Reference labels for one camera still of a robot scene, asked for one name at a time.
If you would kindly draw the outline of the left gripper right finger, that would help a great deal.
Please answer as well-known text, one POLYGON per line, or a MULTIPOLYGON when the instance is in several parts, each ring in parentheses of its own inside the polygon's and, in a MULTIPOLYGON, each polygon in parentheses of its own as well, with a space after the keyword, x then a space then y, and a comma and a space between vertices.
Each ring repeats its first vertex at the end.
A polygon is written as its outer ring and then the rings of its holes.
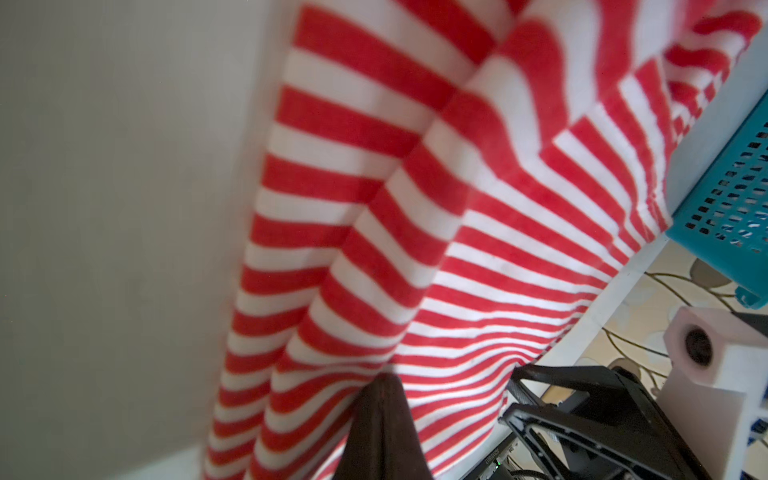
POLYGON ((386 376, 386 478, 433 479, 396 375, 386 376))

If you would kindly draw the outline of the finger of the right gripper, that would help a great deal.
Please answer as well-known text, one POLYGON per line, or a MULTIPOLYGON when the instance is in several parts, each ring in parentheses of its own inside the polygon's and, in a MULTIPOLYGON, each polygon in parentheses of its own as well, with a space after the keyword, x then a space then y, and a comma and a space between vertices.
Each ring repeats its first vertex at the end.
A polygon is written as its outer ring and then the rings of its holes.
POLYGON ((552 479, 688 479, 690 468, 641 414, 588 415, 515 404, 502 415, 552 479))
POLYGON ((609 369, 605 366, 551 367, 528 364, 516 368, 507 384, 514 402, 507 408, 511 414, 515 409, 532 406, 544 407, 546 403, 534 394, 524 381, 533 381, 548 386, 563 387, 586 392, 599 398, 627 397, 638 411, 648 409, 648 395, 639 379, 623 368, 609 369))

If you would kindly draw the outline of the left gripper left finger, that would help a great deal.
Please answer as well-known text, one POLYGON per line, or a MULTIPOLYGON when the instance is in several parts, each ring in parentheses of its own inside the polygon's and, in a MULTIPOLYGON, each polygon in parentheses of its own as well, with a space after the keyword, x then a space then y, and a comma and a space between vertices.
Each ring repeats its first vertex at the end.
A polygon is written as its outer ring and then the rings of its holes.
POLYGON ((358 396, 344 452, 334 479, 374 479, 385 477, 384 401, 387 377, 377 376, 358 396))

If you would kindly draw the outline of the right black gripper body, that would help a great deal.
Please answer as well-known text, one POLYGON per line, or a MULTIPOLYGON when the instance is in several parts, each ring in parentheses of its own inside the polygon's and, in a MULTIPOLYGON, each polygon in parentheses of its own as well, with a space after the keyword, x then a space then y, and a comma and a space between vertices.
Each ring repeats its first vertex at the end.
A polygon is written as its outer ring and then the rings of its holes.
POLYGON ((612 369, 622 385, 611 407, 611 451, 636 479, 708 479, 709 473, 639 378, 612 369))

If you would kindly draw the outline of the red white striped tank top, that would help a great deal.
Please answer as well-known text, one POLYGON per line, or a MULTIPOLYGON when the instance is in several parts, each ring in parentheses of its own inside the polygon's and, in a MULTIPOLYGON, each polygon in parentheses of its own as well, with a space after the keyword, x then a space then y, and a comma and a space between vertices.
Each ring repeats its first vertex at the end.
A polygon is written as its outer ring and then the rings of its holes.
POLYGON ((306 1, 267 139, 202 475, 331 476, 403 382, 427 469, 491 433, 673 223, 671 154, 763 1, 306 1))

